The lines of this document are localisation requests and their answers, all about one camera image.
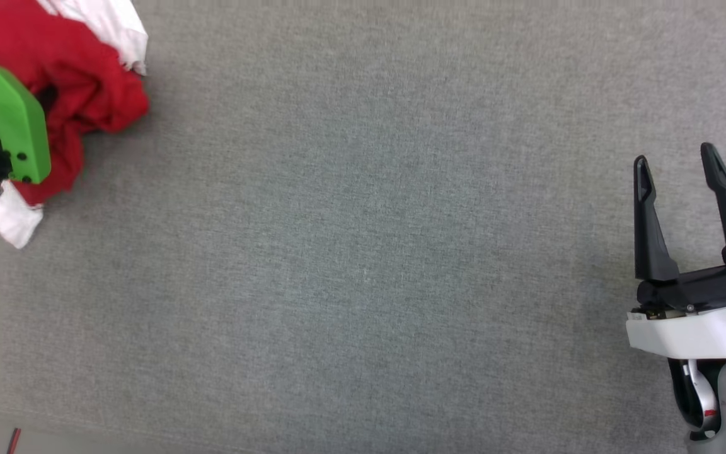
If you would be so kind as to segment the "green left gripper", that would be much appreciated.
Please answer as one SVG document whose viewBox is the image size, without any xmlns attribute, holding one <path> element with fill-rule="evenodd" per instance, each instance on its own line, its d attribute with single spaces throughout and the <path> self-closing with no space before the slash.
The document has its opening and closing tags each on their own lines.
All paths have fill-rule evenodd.
<svg viewBox="0 0 726 454">
<path fill-rule="evenodd" d="M 0 66 L 0 143 L 11 153 L 9 177 L 39 184 L 51 172 L 43 107 L 9 70 Z"/>
</svg>

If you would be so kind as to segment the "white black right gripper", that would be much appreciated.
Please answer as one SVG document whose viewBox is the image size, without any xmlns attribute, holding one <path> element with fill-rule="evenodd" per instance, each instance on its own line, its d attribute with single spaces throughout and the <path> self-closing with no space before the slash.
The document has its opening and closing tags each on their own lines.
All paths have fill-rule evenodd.
<svg viewBox="0 0 726 454">
<path fill-rule="evenodd" d="M 725 265 L 680 273 L 657 216 L 647 158 L 634 161 L 634 247 L 638 307 L 627 319 L 629 345 L 665 358 L 726 359 L 726 166 L 717 147 L 703 142 L 706 184 L 715 194 Z"/>
</svg>

